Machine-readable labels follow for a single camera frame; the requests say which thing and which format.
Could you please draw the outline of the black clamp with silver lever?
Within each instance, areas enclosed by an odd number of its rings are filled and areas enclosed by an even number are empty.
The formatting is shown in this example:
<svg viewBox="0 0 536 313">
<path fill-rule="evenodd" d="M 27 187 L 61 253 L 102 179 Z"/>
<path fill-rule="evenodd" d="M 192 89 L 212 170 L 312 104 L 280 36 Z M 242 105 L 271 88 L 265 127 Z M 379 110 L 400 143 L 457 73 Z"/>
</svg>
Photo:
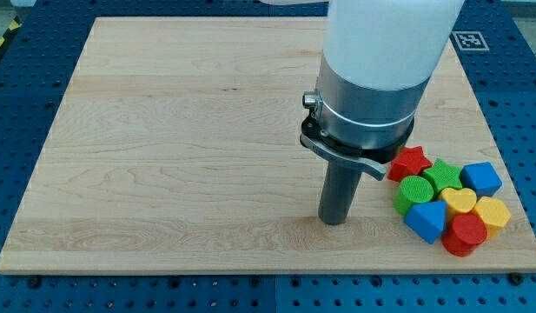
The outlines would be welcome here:
<svg viewBox="0 0 536 313">
<path fill-rule="evenodd" d="M 329 164 L 341 166 L 346 170 L 365 172 L 380 181 L 387 174 L 384 164 L 393 161 L 402 152 L 413 130 L 414 121 L 407 127 L 405 135 L 380 149 L 367 150 L 347 146 L 330 136 L 323 136 L 321 126 L 314 118 L 314 109 L 310 109 L 301 123 L 300 143 Z"/>
</svg>

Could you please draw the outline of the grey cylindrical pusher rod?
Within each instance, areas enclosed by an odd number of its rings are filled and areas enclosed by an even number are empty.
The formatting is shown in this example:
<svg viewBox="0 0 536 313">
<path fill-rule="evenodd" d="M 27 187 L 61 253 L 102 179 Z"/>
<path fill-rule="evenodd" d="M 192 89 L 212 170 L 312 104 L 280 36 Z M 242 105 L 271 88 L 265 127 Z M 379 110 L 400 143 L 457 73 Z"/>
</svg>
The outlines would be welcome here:
<svg viewBox="0 0 536 313">
<path fill-rule="evenodd" d="M 346 222 L 347 215 L 361 180 L 358 170 L 329 163 L 321 193 L 318 216 L 329 225 Z"/>
</svg>

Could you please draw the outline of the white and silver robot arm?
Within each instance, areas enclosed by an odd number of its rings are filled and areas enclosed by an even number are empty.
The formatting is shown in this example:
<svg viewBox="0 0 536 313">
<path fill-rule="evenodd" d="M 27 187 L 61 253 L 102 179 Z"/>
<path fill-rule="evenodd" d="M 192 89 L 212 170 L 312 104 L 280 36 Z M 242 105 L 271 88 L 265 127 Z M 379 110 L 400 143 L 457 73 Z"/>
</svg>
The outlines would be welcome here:
<svg viewBox="0 0 536 313">
<path fill-rule="evenodd" d="M 318 208 L 345 223 L 361 179 L 383 179 L 403 150 L 464 0 L 330 0 L 301 145 L 327 160 Z"/>
</svg>

